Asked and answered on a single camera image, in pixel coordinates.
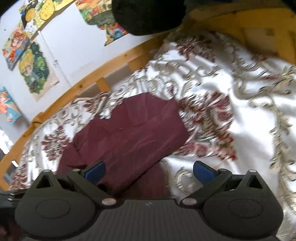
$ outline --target wall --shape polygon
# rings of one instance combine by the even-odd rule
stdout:
[[[23,2],[24,0],[18,1],[1,17],[0,47],[4,45],[20,20],[18,9]],[[97,26],[86,24],[74,3],[53,18],[41,30],[41,34],[43,38],[41,35],[37,35],[35,40],[39,43],[48,63],[55,70],[60,83],[53,86],[38,102],[30,94],[18,67],[16,66],[13,71],[8,70],[5,59],[2,55],[0,56],[0,87],[7,88],[28,122],[39,112],[46,110],[71,85],[77,83],[106,61],[152,38],[152,35],[134,36],[128,34],[104,46],[105,32]],[[53,66],[55,59],[58,60],[59,67]],[[0,127],[13,142],[28,126],[26,121],[20,122],[11,128],[0,117]]]

